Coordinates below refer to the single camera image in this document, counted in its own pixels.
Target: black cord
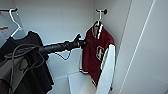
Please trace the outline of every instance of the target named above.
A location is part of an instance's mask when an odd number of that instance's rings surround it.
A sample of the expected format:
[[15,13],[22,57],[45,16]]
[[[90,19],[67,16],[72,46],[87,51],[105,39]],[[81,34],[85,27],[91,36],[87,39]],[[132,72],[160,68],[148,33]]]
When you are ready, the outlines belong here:
[[58,56],[60,56],[62,59],[64,59],[64,60],[68,60],[69,59],[69,57],[70,57],[70,55],[71,55],[71,50],[69,51],[69,55],[68,55],[68,57],[67,58],[64,58],[62,55],[60,55],[60,54],[58,54],[58,53],[55,53],[56,55],[58,55]]
[[22,46],[40,47],[40,46],[37,46],[37,45],[34,45],[34,44],[21,44],[21,45],[17,46],[17,47],[14,49],[14,51],[13,51],[13,53],[12,53],[11,78],[10,78],[10,82],[9,82],[10,86],[12,86],[12,84],[13,84],[15,53],[16,53],[17,49],[19,49],[19,48],[22,47]]

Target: red shirt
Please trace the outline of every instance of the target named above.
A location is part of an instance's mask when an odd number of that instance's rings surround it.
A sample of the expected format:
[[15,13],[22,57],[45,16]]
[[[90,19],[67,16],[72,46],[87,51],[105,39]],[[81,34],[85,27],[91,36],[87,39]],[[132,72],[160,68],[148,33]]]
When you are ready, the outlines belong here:
[[96,32],[94,32],[94,29],[93,26],[86,33],[85,39],[88,40],[89,43],[83,48],[82,71],[91,75],[95,85],[97,85],[101,74],[100,66],[104,52],[109,44],[114,45],[114,39],[103,27],[101,29],[101,22]]

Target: white garment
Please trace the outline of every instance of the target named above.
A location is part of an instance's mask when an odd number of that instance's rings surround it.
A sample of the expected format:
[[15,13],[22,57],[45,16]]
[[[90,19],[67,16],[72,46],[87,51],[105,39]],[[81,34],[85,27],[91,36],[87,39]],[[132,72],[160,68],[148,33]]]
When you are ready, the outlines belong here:
[[101,75],[99,78],[97,90],[95,94],[108,94],[114,74],[115,67],[115,46],[110,44],[109,48],[106,50],[102,65],[101,65]]

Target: white hanger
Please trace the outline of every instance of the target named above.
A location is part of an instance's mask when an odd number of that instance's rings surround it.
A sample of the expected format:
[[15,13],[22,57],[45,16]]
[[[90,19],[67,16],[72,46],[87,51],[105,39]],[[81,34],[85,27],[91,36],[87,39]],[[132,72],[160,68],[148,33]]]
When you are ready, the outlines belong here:
[[22,30],[21,26],[14,20],[14,18],[12,16],[12,10],[15,10],[15,9],[10,9],[9,15],[10,15],[12,21],[18,26],[18,28],[15,30],[15,32],[12,33],[11,37],[13,37],[18,30]]

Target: hanging clothes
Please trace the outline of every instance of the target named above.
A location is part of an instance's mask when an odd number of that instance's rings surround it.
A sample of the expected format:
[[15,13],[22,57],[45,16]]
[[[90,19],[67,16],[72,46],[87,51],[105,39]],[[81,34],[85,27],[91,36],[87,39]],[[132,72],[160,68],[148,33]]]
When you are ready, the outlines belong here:
[[93,83],[97,86],[102,72],[101,64],[104,53],[110,44],[114,45],[114,39],[104,29],[101,22],[98,27],[93,25],[87,31],[85,39],[88,40],[89,43],[83,48],[82,69],[80,71],[91,75]]
[[[38,46],[43,46],[39,35],[32,31],[29,31],[28,35],[22,39],[15,40],[12,37],[9,37],[0,49],[0,60],[5,60],[4,55],[13,52],[13,50],[20,44],[35,44]],[[47,60],[48,55],[43,55],[43,58]],[[35,52],[29,53],[27,59],[29,64],[41,61],[41,58],[38,57]],[[45,62],[42,66],[26,72],[15,91],[15,94],[25,94],[25,91],[23,90],[28,90],[27,92],[31,92],[30,94],[46,94],[49,90],[52,89],[51,85],[53,84],[53,80]]]

